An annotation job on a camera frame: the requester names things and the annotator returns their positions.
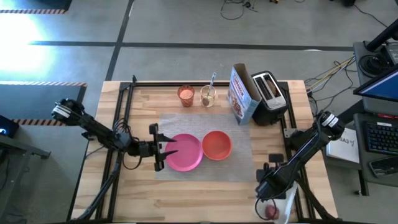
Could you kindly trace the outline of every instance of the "metal spoon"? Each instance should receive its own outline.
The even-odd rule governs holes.
[[[211,82],[210,82],[210,87],[209,90],[207,91],[207,95],[205,97],[203,97],[203,99],[201,100],[201,102],[203,103],[203,106],[208,106],[209,105],[209,99],[208,96],[210,94],[210,90],[213,87],[213,83],[214,83],[214,79],[216,78],[217,73],[213,72],[213,75],[211,76]]]

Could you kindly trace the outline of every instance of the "concrete floor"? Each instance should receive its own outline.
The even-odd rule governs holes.
[[[258,0],[256,10],[227,21],[220,16],[222,0],[135,0],[124,42],[194,44],[264,44],[352,46],[370,40],[383,26],[339,1]],[[0,80],[87,82],[83,104],[95,115],[102,82],[114,47],[49,46],[51,41],[115,42],[128,0],[73,0],[65,15],[0,14]],[[357,5],[390,24],[398,12],[393,0],[358,0]],[[240,13],[239,6],[225,8],[226,16]],[[29,41],[47,45],[27,45]],[[249,73],[271,71],[279,80],[306,79],[344,61],[352,52],[301,50],[237,50],[122,47],[112,80],[207,80],[212,72],[228,79],[231,66],[244,62]],[[355,73],[350,73],[358,86]],[[322,98],[349,86],[343,73],[315,95]],[[330,106],[342,112],[359,98],[350,92]],[[319,103],[323,108],[327,101]],[[87,141],[81,129],[22,126],[17,138],[52,151],[49,161],[32,159],[15,209],[28,223],[66,219]],[[370,184],[370,197],[357,197],[355,170],[328,166],[328,175],[341,218],[357,222],[395,223],[398,190]]]

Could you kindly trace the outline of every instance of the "placemat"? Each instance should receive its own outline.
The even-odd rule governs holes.
[[[239,126],[233,114],[162,114],[159,132],[167,137],[188,133],[202,141],[210,131],[223,131],[232,140],[231,154],[222,161],[212,161],[203,155],[198,167],[189,172],[178,172],[165,163],[165,169],[156,172],[157,180],[184,181],[255,181],[249,125]]]

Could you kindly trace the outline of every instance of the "wooden table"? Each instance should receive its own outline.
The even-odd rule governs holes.
[[[312,125],[313,119],[304,82],[295,80],[288,83],[297,127],[307,129]],[[104,82],[99,99],[96,120],[109,128],[113,122],[119,84],[120,82]],[[227,87],[217,88],[216,103],[211,108],[200,105],[199,91],[200,88],[195,88],[193,106],[184,108],[177,96],[176,87],[135,87],[129,118],[132,135],[150,141],[152,136],[149,135],[148,125],[158,123],[162,113],[231,113],[226,99]],[[285,154],[280,124],[260,127],[252,121],[249,125],[256,169],[261,169],[263,163],[268,161],[268,154]],[[98,142],[90,142],[88,153],[99,146]],[[106,150],[103,150],[92,154],[85,161],[72,218],[81,215],[98,193],[105,158]],[[138,158],[125,157],[128,167],[135,166],[137,160]],[[253,210],[254,189],[258,183],[155,180],[153,163],[153,158],[145,158],[136,170],[122,167],[114,222],[262,221]],[[321,151],[307,163],[306,168],[311,190],[321,204],[337,217]],[[300,196],[306,214],[305,198],[303,194]],[[107,200],[103,211],[104,214],[108,211]],[[297,221],[295,209],[292,209],[290,221]]]

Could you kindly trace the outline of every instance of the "silver toaster top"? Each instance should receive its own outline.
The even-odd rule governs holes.
[[[272,78],[269,72],[255,75],[252,79],[256,84],[262,99],[270,109],[274,110],[286,105],[284,96],[280,92],[276,81]]]

